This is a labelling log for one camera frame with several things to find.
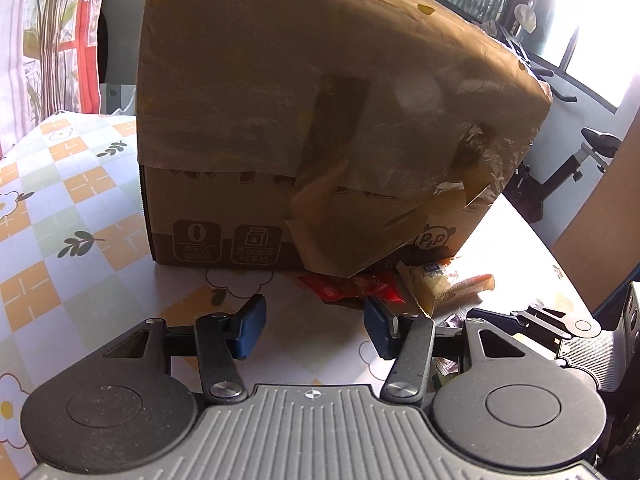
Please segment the red snack packet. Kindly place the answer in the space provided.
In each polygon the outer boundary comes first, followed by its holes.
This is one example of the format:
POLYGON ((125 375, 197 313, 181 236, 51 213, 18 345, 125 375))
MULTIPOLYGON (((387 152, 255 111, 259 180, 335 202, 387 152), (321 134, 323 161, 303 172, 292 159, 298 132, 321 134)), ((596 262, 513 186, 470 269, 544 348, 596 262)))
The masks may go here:
POLYGON ((392 304, 405 302, 401 297, 396 275, 392 271, 359 273, 351 278, 307 273, 298 279, 327 304, 368 297, 376 297, 392 304))

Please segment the yellow clear snack packet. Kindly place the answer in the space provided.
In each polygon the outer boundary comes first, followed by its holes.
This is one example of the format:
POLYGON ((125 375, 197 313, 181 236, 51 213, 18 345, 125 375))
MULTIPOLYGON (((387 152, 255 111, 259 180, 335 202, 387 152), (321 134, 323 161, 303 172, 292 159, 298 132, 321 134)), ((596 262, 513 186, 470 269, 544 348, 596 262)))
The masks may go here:
POLYGON ((420 266, 400 262, 396 270, 416 304, 429 316, 443 308, 460 306, 496 286, 491 273, 480 273, 471 263, 457 257, 420 266))

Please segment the floral checkered tablecloth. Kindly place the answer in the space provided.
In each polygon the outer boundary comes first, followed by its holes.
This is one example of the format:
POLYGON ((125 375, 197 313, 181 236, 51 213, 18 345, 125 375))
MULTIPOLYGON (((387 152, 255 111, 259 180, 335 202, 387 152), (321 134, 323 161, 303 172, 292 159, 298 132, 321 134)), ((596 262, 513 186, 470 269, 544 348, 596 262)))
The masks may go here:
POLYGON ((362 325, 270 271, 206 273, 154 263, 142 216, 136 124, 66 114, 32 130, 1 163, 1 474, 61 479, 36 464, 21 430, 29 390, 125 330, 157 341, 160 316, 184 322, 214 297, 263 294, 317 319, 306 368, 263 342, 254 365, 295 386, 247 406, 217 406, 186 440, 133 479, 487 479, 449 453, 420 416, 386 408, 358 356, 362 325))

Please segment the black exercise bike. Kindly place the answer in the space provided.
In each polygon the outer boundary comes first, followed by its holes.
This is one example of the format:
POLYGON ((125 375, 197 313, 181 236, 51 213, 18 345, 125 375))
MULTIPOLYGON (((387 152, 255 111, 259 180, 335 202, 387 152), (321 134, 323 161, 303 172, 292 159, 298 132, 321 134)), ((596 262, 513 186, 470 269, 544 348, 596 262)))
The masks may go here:
POLYGON ((582 178, 580 167, 592 159, 602 174, 608 169, 622 139, 611 131, 591 127, 593 114, 614 115, 618 108, 588 89, 559 67, 530 55, 520 40, 501 24, 495 37, 549 85, 552 107, 532 147, 503 190, 515 209, 530 224, 544 218, 544 202, 568 179, 582 178))

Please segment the brown cardboard box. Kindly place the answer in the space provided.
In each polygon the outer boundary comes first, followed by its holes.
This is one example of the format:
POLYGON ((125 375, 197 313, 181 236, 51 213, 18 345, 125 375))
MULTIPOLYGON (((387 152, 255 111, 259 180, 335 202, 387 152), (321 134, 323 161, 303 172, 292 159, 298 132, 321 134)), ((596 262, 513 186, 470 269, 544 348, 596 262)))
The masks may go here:
POLYGON ((451 257, 551 104, 435 0, 145 0, 152 257, 339 278, 451 257))

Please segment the white small bin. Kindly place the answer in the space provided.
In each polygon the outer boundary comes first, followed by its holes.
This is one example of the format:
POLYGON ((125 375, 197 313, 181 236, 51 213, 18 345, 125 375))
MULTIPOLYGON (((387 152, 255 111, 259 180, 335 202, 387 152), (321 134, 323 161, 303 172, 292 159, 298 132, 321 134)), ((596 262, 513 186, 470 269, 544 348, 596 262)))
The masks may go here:
POLYGON ((134 84, 100 84, 100 114, 134 116, 136 90, 134 84))

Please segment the artificial green plant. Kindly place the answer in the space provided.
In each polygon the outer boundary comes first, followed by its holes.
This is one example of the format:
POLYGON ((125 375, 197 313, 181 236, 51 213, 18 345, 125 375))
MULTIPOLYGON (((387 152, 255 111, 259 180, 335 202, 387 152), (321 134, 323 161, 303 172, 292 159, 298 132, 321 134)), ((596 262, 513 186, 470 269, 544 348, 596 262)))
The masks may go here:
POLYGON ((27 22, 23 34, 27 93, 35 118, 43 120, 64 108, 67 66, 61 50, 65 27, 75 13, 77 0, 26 0, 27 22))

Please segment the red white curtain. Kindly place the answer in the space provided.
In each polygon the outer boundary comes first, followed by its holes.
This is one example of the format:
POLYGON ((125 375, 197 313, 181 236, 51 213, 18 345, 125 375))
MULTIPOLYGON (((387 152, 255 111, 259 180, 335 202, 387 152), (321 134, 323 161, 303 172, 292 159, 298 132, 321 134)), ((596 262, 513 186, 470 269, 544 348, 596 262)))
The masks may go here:
POLYGON ((1 154, 54 114, 99 113, 102 0, 1 0, 1 154))

